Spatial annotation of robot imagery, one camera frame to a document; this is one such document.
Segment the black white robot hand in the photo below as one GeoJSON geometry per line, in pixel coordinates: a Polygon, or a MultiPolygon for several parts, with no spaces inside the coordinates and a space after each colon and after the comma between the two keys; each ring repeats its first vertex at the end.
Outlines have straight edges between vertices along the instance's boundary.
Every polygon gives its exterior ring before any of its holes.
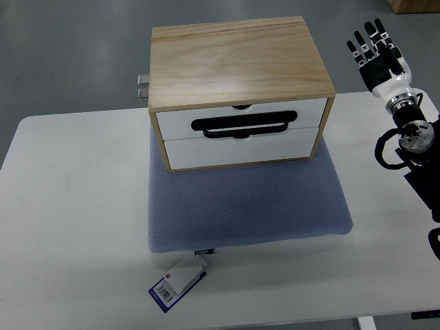
{"type": "Polygon", "coordinates": [[[415,105],[418,97],[410,86],[412,74],[399,48],[394,44],[380,19],[367,21],[365,40],[355,31],[356,42],[346,45],[356,62],[366,88],[382,100],[389,113],[406,105],[415,105]]]}

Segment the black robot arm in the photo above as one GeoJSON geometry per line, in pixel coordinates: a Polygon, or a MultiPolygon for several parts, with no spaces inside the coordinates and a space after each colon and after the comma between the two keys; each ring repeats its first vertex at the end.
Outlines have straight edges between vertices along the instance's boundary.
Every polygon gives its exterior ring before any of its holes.
{"type": "Polygon", "coordinates": [[[431,211],[432,220],[439,222],[439,121],[429,122],[421,110],[422,93],[404,93],[386,105],[395,128],[378,138],[375,159],[383,168],[397,171],[408,168],[406,181],[431,211]],[[384,147],[398,136],[395,150],[401,162],[389,164],[383,158],[384,147]]]}

